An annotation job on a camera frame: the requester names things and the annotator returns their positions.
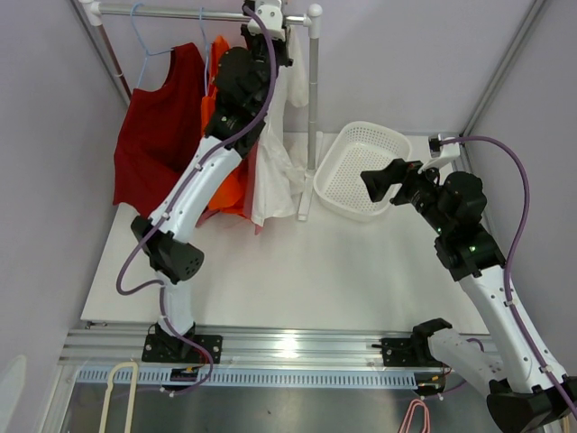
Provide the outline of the white t shirt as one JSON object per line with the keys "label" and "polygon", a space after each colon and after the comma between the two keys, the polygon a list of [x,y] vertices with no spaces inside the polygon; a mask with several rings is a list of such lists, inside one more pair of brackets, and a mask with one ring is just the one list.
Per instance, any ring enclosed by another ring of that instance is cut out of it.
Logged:
{"label": "white t shirt", "polygon": [[308,78],[296,30],[288,37],[290,67],[281,66],[265,126],[256,148],[251,221],[264,226],[272,217],[290,217],[297,212],[293,197],[304,189],[307,141],[284,142],[284,114],[287,104],[308,105]]}

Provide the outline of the pink t shirt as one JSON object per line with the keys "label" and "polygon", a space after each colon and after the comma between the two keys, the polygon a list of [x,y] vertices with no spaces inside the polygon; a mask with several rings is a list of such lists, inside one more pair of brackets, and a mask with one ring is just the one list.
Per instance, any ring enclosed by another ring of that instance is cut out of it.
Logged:
{"label": "pink t shirt", "polygon": [[252,221],[258,147],[259,144],[256,143],[247,158],[226,177],[199,218],[197,227],[201,227],[217,214],[233,215]]}

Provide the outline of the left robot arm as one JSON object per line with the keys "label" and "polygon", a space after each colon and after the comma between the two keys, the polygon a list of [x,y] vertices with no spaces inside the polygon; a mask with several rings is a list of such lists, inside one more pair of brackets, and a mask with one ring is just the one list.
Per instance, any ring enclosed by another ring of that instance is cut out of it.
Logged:
{"label": "left robot arm", "polygon": [[267,125],[279,70],[289,67],[286,26],[243,25],[244,47],[226,51],[215,76],[215,111],[198,149],[169,195],[131,230],[160,287],[160,318],[146,336],[142,360],[197,363],[216,354],[195,335],[192,279],[205,260],[191,244],[197,222],[224,180],[249,156]]}

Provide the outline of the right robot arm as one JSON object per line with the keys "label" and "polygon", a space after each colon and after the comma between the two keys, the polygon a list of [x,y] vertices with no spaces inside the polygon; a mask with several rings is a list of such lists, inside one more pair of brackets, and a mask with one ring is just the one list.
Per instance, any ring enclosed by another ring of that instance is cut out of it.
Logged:
{"label": "right robot arm", "polygon": [[506,260],[481,224],[487,204],[482,182],[456,171],[445,181],[420,161],[393,160],[382,170],[361,174],[369,197],[411,205],[434,229],[436,256],[481,315],[498,351],[491,356],[469,343],[442,318],[414,326],[410,353],[419,364],[454,369],[485,399],[503,432],[528,432],[568,415],[576,401],[576,379],[567,374],[527,320],[505,276]]}

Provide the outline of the blue hanger left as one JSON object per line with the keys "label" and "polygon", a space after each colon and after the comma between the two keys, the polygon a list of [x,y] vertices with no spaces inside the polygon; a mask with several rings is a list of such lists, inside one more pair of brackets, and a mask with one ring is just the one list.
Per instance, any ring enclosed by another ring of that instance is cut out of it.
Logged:
{"label": "blue hanger left", "polygon": [[142,80],[143,80],[144,74],[146,72],[150,58],[172,53],[172,49],[167,49],[167,50],[162,50],[162,51],[151,51],[150,48],[148,47],[148,45],[146,44],[145,40],[143,39],[143,37],[141,35],[141,32],[139,31],[139,28],[138,28],[138,25],[136,24],[136,19],[135,19],[136,12],[142,6],[144,6],[143,2],[138,2],[138,3],[133,4],[131,7],[131,10],[130,10],[130,13],[129,13],[130,24],[133,28],[133,32],[134,32],[134,35],[136,36],[136,40],[139,43],[139,45],[142,49],[142,52],[143,52],[142,66],[141,66],[141,69],[140,69],[140,72],[139,72],[139,75],[138,75],[138,78],[136,81],[135,88],[141,87]]}

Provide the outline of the dark red t shirt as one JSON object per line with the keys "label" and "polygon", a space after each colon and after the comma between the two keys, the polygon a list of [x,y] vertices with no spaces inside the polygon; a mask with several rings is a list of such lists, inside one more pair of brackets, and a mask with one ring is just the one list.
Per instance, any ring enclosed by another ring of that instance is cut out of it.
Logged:
{"label": "dark red t shirt", "polygon": [[133,91],[114,151],[115,205],[146,217],[176,185],[201,139],[204,68],[194,43],[179,45],[163,85]]}

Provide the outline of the orange t shirt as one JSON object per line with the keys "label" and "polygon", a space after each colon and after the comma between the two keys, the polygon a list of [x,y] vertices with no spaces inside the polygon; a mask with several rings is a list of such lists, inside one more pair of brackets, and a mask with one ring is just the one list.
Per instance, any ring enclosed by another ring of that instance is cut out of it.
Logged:
{"label": "orange t shirt", "polygon": [[[206,130],[208,122],[215,111],[217,90],[213,80],[218,71],[218,62],[222,55],[230,49],[228,41],[221,35],[217,36],[207,51],[205,73],[205,95],[201,101],[201,128]],[[250,219],[252,215],[252,199],[254,187],[255,153],[242,161],[223,181],[207,205],[207,212],[212,215],[223,212]]]}

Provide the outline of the white plastic basket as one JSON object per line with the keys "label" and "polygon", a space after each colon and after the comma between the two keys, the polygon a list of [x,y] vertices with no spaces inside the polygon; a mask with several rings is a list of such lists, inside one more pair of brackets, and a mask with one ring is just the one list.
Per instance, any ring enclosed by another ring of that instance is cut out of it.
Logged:
{"label": "white plastic basket", "polygon": [[384,214],[386,200],[373,202],[361,173],[382,170],[397,158],[408,159],[412,144],[387,127],[363,121],[347,124],[328,148],[314,177],[314,190],[327,209],[357,222]]}

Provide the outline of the metal clothes rack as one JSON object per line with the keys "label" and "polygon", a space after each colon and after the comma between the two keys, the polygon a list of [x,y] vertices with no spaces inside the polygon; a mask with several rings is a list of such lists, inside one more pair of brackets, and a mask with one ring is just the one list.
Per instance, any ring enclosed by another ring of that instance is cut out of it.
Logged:
{"label": "metal clothes rack", "polygon": [[[105,15],[121,15],[174,19],[197,20],[200,23],[209,21],[248,23],[250,17],[243,13],[225,11],[207,11],[203,8],[191,9],[168,6],[145,6],[145,5],[125,5],[102,1],[81,1],[79,6],[84,11],[87,21],[100,35],[104,44],[101,54],[107,56],[105,65],[113,77],[122,98],[129,102],[132,97],[132,90],[124,76],[120,63],[114,53],[114,48],[105,31],[102,17]],[[308,61],[308,126],[307,126],[307,168],[303,174],[303,191],[298,203],[296,212],[297,220],[306,221],[310,213],[312,197],[314,193],[313,178],[317,171],[317,150],[323,138],[323,133],[316,125],[318,116],[318,66],[319,66],[319,41],[321,34],[321,16],[323,10],[320,5],[312,4],[305,14],[284,15],[283,23],[286,25],[300,25],[308,28],[309,38],[309,61]]]}

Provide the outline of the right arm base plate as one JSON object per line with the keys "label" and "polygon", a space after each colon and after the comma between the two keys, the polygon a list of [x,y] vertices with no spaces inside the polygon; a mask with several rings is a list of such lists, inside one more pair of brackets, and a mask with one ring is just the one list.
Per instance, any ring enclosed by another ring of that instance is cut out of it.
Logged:
{"label": "right arm base plate", "polygon": [[378,349],[386,367],[441,368],[444,364],[431,355],[427,344],[413,337],[384,337],[371,344]]}

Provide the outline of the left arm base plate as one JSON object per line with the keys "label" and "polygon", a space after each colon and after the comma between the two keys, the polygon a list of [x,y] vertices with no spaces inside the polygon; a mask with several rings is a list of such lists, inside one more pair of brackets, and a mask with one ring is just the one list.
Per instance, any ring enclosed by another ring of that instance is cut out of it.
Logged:
{"label": "left arm base plate", "polygon": [[[195,335],[192,341],[205,349],[214,364],[220,363],[223,337]],[[141,360],[153,364],[208,364],[208,358],[199,349],[186,345],[172,336],[149,334],[146,336]]]}

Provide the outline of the aluminium rail frame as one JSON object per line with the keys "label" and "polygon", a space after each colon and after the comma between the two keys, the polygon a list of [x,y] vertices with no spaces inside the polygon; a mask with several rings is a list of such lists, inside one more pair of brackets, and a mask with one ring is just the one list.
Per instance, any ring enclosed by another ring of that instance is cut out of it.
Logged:
{"label": "aluminium rail frame", "polygon": [[[58,357],[60,365],[111,364],[142,358],[148,324],[96,323],[71,329]],[[221,368],[368,370],[383,366],[382,338],[409,332],[303,330],[199,326],[200,335],[224,339]]]}

